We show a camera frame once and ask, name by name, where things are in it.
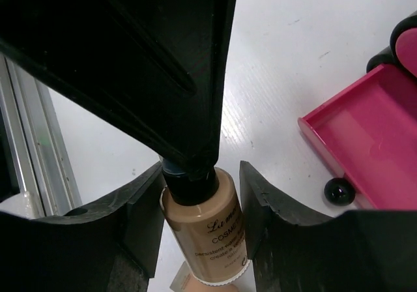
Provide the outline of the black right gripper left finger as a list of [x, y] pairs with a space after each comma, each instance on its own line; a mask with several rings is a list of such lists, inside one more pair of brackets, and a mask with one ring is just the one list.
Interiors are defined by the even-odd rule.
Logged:
[[160, 164], [63, 216], [1, 213], [2, 291], [146, 291], [164, 217]]

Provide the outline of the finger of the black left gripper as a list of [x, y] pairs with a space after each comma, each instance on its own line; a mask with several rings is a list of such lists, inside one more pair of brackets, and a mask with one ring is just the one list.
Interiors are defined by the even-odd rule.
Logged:
[[236, 0], [1, 0], [1, 52], [196, 177], [218, 161]]

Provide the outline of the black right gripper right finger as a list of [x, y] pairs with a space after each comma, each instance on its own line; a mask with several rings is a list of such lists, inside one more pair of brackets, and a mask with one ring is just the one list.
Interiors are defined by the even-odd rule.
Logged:
[[415, 291], [416, 213], [317, 212], [240, 163], [248, 258], [258, 291]]

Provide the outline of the pink bottom drawer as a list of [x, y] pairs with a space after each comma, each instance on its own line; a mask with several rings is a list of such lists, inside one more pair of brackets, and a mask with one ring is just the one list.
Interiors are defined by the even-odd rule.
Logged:
[[298, 125], [363, 209], [416, 209], [416, 81], [379, 65]]

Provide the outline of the pink drawer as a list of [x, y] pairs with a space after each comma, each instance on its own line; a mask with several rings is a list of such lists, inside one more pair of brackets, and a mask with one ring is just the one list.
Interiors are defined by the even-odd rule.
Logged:
[[416, 11], [394, 27], [390, 48], [396, 61], [416, 78]]
[[416, 209], [416, 81], [379, 65], [298, 125], [363, 209]]

